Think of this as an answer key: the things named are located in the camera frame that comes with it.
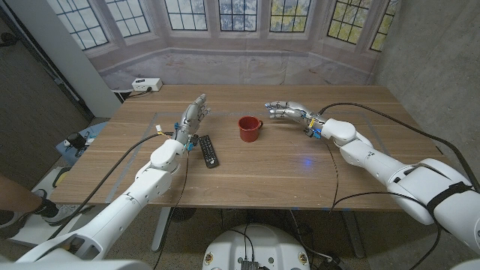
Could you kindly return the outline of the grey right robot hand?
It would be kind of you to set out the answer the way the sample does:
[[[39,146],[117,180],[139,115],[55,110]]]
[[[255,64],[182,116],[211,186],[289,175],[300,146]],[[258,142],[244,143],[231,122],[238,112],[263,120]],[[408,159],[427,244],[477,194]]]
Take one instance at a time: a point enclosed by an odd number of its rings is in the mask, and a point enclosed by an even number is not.
[[[293,101],[272,101],[265,104],[271,119],[291,119],[313,131],[321,131],[326,120],[307,107]]]

